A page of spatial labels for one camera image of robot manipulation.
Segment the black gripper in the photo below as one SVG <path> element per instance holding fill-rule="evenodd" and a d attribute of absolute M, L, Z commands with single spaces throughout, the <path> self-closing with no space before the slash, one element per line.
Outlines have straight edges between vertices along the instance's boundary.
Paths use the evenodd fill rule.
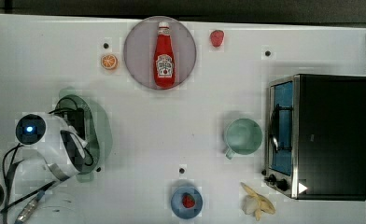
<path fill-rule="evenodd" d="M 61 130 L 61 138 L 63 140 L 70 140 L 71 134 L 76 133 L 81 139 L 85 139 L 85 122 L 83 109 L 64 109 L 59 112 L 59 117 L 63 120 L 63 127 Z"/>

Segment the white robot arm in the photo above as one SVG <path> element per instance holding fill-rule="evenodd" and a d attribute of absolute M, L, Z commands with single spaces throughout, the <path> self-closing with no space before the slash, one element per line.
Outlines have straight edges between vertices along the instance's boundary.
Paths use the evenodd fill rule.
<path fill-rule="evenodd" d="M 85 135 L 49 113 L 23 116 L 15 134 L 30 154 L 13 164 L 7 223 L 84 224 L 75 198 L 61 187 L 94 165 Z"/>

